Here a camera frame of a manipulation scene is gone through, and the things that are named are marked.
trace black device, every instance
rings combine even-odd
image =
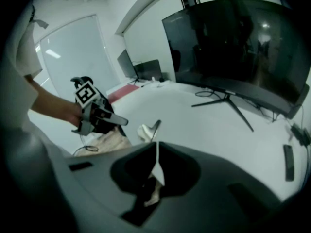
[[[126,50],[124,50],[120,54],[120,56],[118,57],[118,62],[127,78],[135,79],[135,81],[138,81],[138,74],[134,69],[130,56],[128,55]]]
[[[159,81],[162,78],[159,60],[151,60],[134,66],[138,76],[143,80],[151,80],[152,77]]]
[[[294,11],[261,0],[217,0],[162,20],[176,81],[233,94],[292,118],[311,55]]]
[[[293,181],[294,174],[295,174],[295,167],[294,167],[294,155],[293,155],[293,148],[290,145],[284,145],[284,155],[285,155],[285,180],[286,181]]]

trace white desk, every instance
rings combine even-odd
[[[254,128],[253,133],[227,103],[191,108],[192,104],[217,99],[196,97],[194,93],[200,90],[178,83],[161,88],[149,84],[114,102],[112,107],[117,115],[129,120],[123,130],[133,145],[142,143],[137,134],[141,124],[152,126],[161,119],[157,141],[223,157],[260,180],[281,200],[297,192],[303,183],[307,155],[294,137],[290,139],[288,123],[271,123],[241,98],[232,96]],[[294,150],[293,182],[285,181],[284,144]]]

